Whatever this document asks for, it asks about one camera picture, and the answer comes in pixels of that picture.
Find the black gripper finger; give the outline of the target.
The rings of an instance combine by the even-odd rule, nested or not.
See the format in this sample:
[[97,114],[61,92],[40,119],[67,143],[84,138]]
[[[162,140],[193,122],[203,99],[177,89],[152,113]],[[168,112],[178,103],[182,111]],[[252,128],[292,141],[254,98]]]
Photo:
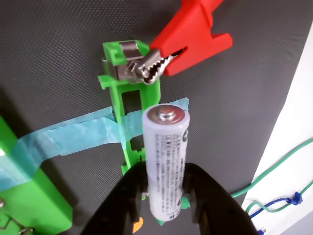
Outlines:
[[145,163],[136,163],[117,183],[84,229],[83,235],[131,235],[147,192]]
[[185,165],[182,188],[201,235],[258,234],[238,202],[200,166]]

